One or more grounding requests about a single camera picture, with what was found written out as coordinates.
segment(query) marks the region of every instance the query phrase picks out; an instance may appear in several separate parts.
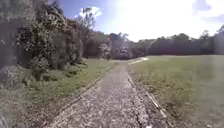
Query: shrub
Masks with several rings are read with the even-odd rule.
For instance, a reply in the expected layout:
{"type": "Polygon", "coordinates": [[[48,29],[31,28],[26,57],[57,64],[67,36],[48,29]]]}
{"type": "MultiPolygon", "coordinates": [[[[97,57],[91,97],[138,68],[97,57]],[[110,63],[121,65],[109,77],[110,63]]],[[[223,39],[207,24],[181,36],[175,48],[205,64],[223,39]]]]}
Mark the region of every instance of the shrub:
{"type": "Polygon", "coordinates": [[[26,70],[18,66],[4,67],[0,70],[0,84],[3,88],[18,87],[25,77],[26,70]]]}
{"type": "Polygon", "coordinates": [[[33,70],[33,75],[39,80],[41,74],[49,68],[49,64],[45,58],[35,57],[30,61],[29,67],[33,70]]]}

